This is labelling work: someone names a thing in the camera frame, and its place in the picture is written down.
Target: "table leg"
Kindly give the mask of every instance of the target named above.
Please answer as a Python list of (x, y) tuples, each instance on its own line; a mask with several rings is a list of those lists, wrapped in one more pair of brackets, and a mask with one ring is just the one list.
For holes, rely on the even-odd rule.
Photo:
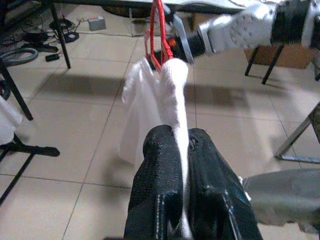
[(282, 50), (284, 49), (284, 47), (285, 47), (284, 45), (281, 45), (281, 46), (279, 46), (278, 50), (276, 51), (276, 54), (275, 54), (274, 58), (272, 59), (271, 65), (269, 66), (268, 70), (266, 71), (266, 74), (264, 75), (264, 78), (262, 80), (262, 84), (266, 84), (266, 82), (270, 76), (270, 73), (271, 73), (272, 69), (274, 68), (274, 66), (276, 65), (277, 60), (280, 57), (280, 54), (281, 54)]
[(34, 117), (32, 116), (24, 98), (21, 96), (17, 85), (15, 84), (14, 80), (12, 79), (12, 77), (10, 76), (10, 73), (8, 72), (7, 68), (5, 67), (3, 61), (0, 59), (0, 73), (2, 74), (2, 76), (4, 77), (5, 83), (8, 85), (8, 87), (10, 88), (11, 92), (13, 93), (16, 101), (18, 102), (18, 104), (20, 105), (22, 111), (24, 112), (24, 115), (26, 116), (26, 118), (31, 121), (34, 119)]
[(69, 60), (69, 56), (68, 56), (68, 52), (67, 52), (67, 48), (66, 48), (66, 42), (65, 42), (65, 38), (64, 38), (64, 35), (62, 33), (62, 30), (61, 30), (61, 26), (59, 24), (59, 19), (58, 19), (57, 9), (55, 7), (55, 4), (51, 3), (50, 4), (50, 8), (51, 8), (51, 12), (52, 12), (53, 21), (55, 23), (56, 30), (58, 32), (58, 37), (59, 37), (59, 41), (60, 41), (60, 44), (61, 44), (61, 47), (62, 47), (64, 59), (65, 59), (65, 62), (66, 62), (66, 65), (67, 65), (68, 69), (70, 69), (71, 65), (70, 65), (70, 60)]
[(252, 53), (252, 55), (251, 55), (250, 61), (249, 61), (249, 63), (248, 63), (248, 66), (246, 67), (246, 70), (245, 70), (245, 73), (244, 73), (245, 76), (248, 76), (248, 75), (249, 75), (250, 69), (251, 69), (251, 67), (252, 67), (252, 64), (253, 64), (254, 61), (255, 61), (256, 55), (257, 55), (257, 53), (258, 53), (258, 50), (259, 50), (259, 46), (257, 46), (257, 47), (254, 49), (254, 51), (253, 51), (253, 53)]

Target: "red hanger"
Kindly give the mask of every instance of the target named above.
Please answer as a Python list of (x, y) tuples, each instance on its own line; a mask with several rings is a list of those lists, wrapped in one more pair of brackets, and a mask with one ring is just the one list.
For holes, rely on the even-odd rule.
[[(161, 63), (155, 56), (155, 48), (154, 48), (154, 27), (155, 27), (155, 13), (156, 9), (159, 14), (159, 22), (160, 22), (160, 35), (161, 35)], [(148, 54), (148, 37), (150, 37), (150, 55)], [(153, 0), (151, 7), (151, 20), (150, 20), (150, 30), (148, 30), (144, 37), (144, 46), (145, 46), (145, 54), (146, 58), (151, 58), (151, 61), (155, 68), (160, 71), (162, 65), (168, 61), (169, 59), (174, 58), (174, 54), (171, 51), (171, 48), (167, 42), (167, 34), (166, 34), (166, 20), (165, 20), (165, 11), (162, 0)]]

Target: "cardboard box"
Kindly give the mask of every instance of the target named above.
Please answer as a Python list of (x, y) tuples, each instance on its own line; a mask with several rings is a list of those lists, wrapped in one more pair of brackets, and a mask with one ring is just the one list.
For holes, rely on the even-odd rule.
[[(255, 56), (254, 64), (269, 66), (276, 55), (279, 46), (261, 46)], [(249, 61), (253, 49), (244, 50), (246, 59)], [(276, 66), (293, 69), (305, 69), (316, 56), (317, 50), (303, 48), (300, 44), (286, 45), (282, 50)]]

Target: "white towel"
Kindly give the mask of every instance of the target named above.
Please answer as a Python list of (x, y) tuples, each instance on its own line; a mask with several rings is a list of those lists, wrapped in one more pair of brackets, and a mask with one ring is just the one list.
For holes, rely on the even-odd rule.
[(184, 87), (187, 82), (188, 66), (174, 58), (161, 69), (160, 80), (155, 76), (146, 58), (139, 60), (125, 82), (122, 101), (128, 107), (126, 124), (119, 146), (119, 156), (135, 165), (138, 170), (144, 156), (143, 143), (147, 133), (158, 125), (172, 127), (177, 143), (182, 169), (183, 209), (181, 236), (192, 239), (188, 223), (189, 167), (188, 127)]
[(0, 96), (0, 145), (10, 143), (22, 116)]

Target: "coiled hose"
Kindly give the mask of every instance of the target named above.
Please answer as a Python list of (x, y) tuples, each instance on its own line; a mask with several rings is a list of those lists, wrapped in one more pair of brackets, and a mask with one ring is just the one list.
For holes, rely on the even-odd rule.
[[(31, 53), (31, 56), (22, 57), (22, 58), (14, 58), (14, 59), (7, 59), (8, 57), (15, 55), (15, 54), (23, 54), (23, 53)], [(8, 66), (15, 66), (20, 64), (25, 64), (35, 60), (39, 55), (39, 52), (34, 48), (18, 48), (12, 51), (8, 51), (0, 55), (0, 59), (2, 59), (3, 64)]]

